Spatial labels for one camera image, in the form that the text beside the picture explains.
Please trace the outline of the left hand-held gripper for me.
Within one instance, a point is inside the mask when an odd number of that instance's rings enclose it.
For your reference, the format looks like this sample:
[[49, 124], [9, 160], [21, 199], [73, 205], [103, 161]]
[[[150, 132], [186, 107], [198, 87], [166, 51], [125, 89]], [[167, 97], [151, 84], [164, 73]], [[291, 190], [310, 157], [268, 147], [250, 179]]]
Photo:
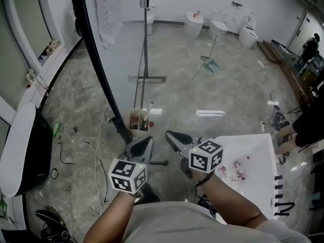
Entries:
[[151, 136], [136, 139], [112, 160], [108, 176], [113, 189], [126, 193], [140, 190], [148, 180], [147, 165], [152, 158], [153, 143]]

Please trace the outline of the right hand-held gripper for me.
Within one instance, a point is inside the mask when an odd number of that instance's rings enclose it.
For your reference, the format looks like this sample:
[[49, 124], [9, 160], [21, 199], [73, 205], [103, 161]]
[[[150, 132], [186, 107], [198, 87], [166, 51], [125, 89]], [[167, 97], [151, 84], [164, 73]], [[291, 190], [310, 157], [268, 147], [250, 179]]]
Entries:
[[180, 169], [192, 178], [192, 171], [211, 174], [222, 163], [224, 146], [216, 139], [193, 138], [188, 134], [168, 130], [166, 140], [181, 155]]

